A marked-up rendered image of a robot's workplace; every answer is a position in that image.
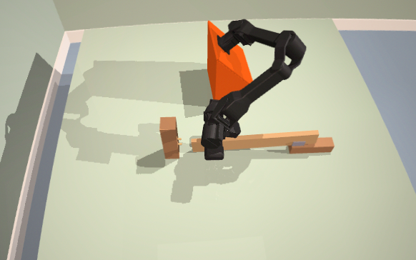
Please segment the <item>long brown wooden rail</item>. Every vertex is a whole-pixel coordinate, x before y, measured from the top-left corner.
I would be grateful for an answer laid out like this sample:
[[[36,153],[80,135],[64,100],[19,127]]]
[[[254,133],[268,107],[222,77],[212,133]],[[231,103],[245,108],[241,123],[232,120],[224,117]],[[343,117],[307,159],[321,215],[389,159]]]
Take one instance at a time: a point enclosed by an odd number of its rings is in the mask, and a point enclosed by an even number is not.
[[[293,142],[305,141],[305,144],[316,144],[319,136],[318,130],[293,131],[273,134],[243,135],[237,138],[226,137],[222,141],[224,150],[252,149],[273,146],[291,146]],[[200,139],[191,139],[193,152],[204,151]]]

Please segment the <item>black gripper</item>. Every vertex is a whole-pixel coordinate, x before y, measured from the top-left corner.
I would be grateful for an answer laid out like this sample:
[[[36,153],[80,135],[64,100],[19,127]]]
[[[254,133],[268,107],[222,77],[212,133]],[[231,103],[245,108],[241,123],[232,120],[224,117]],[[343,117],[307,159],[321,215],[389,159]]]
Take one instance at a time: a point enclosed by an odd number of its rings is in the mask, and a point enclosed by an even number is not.
[[[224,158],[224,147],[222,141],[217,149],[204,148],[204,159],[206,160],[222,160]]]

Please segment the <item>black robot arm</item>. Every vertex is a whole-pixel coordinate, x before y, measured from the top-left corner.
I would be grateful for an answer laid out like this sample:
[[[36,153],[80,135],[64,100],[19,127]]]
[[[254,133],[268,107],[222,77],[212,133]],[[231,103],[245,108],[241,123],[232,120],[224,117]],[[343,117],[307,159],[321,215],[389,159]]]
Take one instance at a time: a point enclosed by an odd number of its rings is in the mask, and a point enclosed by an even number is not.
[[[302,63],[307,50],[294,31],[283,30],[279,34],[257,28],[246,19],[231,21],[227,26],[228,32],[223,36],[217,35],[217,42],[229,55],[239,42],[251,46],[256,41],[274,48],[274,61],[268,70],[243,89],[231,91],[220,100],[210,99],[201,140],[201,145],[207,149],[217,149],[226,137],[237,138],[241,133],[238,121],[248,112],[250,105],[282,80],[288,79],[293,69]],[[289,65],[284,62],[285,55],[291,59]]]

